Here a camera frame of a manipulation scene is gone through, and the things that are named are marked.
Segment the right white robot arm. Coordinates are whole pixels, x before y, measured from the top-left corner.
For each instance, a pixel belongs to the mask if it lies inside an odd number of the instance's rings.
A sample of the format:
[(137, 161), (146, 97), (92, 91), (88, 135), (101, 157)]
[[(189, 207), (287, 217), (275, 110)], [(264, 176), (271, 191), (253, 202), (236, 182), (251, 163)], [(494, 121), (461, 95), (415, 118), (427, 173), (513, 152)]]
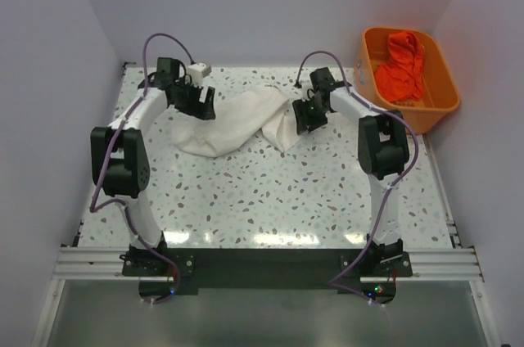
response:
[(342, 81), (336, 81), (326, 67), (314, 70), (312, 87), (305, 97), (292, 103), (296, 132), (312, 132), (328, 122), (327, 113), (338, 112), (358, 124), (357, 159), (368, 177), (371, 191), (372, 230), (364, 254), (366, 269), (381, 276), (404, 251), (400, 234), (398, 178), (409, 161), (409, 146), (402, 114), (381, 112)]

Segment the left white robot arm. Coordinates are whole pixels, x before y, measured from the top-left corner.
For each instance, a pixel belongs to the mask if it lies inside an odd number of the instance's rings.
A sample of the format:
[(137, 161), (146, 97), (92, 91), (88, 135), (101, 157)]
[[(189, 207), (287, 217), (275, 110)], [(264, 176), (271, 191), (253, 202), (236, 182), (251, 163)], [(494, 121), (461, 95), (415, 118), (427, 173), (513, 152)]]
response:
[(215, 119), (215, 89), (204, 88), (211, 66), (184, 65), (174, 58), (157, 59), (156, 70), (145, 72), (134, 99), (106, 127), (90, 133), (92, 177), (95, 189), (88, 206), (92, 213), (116, 204), (124, 211), (130, 245), (145, 250), (140, 264), (151, 275), (169, 267), (169, 255), (158, 248), (165, 241), (152, 215), (147, 187), (151, 168), (144, 137), (170, 107), (200, 120)]

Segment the white coca-cola t shirt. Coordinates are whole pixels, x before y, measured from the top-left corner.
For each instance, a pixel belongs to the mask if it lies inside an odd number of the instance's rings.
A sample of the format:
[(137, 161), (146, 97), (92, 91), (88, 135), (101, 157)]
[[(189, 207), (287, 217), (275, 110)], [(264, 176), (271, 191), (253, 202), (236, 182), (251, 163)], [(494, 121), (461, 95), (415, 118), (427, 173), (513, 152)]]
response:
[(181, 151), (210, 158), (238, 150), (257, 132), (279, 151), (301, 139), (291, 99), (279, 88), (259, 85), (215, 107), (213, 120), (177, 114), (171, 133)]

